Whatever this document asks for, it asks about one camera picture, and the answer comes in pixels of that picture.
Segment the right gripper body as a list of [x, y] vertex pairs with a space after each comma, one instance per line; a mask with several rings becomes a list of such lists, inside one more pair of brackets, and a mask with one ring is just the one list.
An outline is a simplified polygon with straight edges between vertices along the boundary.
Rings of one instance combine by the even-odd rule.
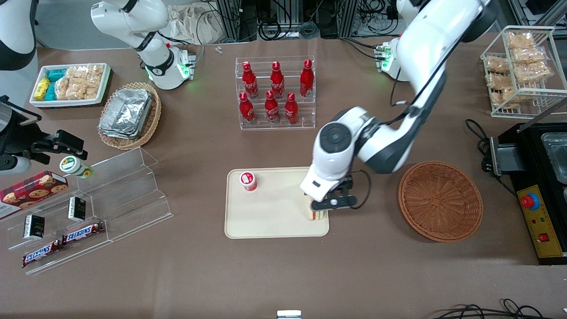
[[9, 101], [9, 97], [1, 97], [1, 136], [0, 152], [4, 154], [20, 154], [30, 151], [36, 143], [43, 142], [48, 133], [41, 131], [36, 122], [29, 123], [20, 111], [23, 109]]

